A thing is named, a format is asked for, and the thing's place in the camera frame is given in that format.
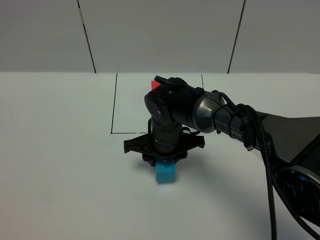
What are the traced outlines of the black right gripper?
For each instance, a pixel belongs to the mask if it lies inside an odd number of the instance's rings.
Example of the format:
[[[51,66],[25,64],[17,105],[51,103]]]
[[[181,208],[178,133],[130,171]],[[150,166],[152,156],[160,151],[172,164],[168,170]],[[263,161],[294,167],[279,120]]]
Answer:
[[[174,162],[176,164],[188,156],[189,150],[197,147],[203,148],[204,146],[205,139],[203,136],[182,133],[172,141],[164,142],[147,133],[130,140],[125,140],[124,152],[141,153],[143,161],[154,166],[157,160]]]

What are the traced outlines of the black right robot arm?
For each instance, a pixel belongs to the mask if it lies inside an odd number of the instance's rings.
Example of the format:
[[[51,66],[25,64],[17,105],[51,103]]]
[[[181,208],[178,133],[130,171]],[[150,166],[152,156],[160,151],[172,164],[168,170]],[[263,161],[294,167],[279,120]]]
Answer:
[[[288,118],[264,112],[251,115],[244,104],[234,104],[224,93],[192,87],[178,77],[155,77],[158,86],[144,98],[151,117],[148,132],[126,140],[125,152],[178,162],[189,150],[205,146],[204,134],[224,133],[260,149],[261,121],[270,156],[271,174],[295,212],[315,225],[320,223],[320,119]]]

